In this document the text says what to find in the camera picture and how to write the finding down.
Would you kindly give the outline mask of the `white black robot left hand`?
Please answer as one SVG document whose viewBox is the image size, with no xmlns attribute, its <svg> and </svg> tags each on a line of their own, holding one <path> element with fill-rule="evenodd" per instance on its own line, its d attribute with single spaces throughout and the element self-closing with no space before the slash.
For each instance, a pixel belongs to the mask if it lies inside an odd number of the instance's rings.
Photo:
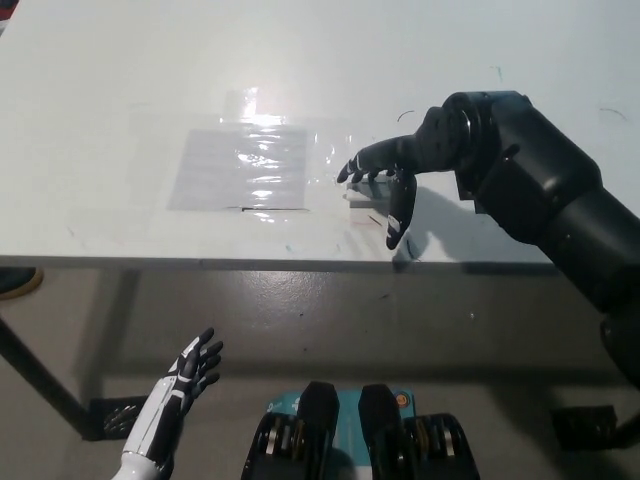
<svg viewBox="0 0 640 480">
<path fill-rule="evenodd" d="M 213 337 L 212 328 L 196 336 L 156 382 L 125 442 L 125 453 L 140 455 L 158 467 L 173 456 L 194 401 L 220 378 L 216 368 L 223 343 Z"/>
</svg>

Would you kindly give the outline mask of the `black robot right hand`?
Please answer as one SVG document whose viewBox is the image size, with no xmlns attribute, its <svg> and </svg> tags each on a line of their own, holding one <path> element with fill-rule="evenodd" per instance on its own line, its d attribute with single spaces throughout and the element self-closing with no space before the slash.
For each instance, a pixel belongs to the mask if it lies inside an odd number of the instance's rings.
<svg viewBox="0 0 640 480">
<path fill-rule="evenodd" d="M 415 133 L 382 140 L 360 149 L 340 170 L 339 184 L 370 181 L 389 174 L 386 246 L 395 249 L 414 212 L 417 181 L 422 173 L 453 171 L 464 144 L 466 121 L 443 107 L 430 108 Z"/>
</svg>

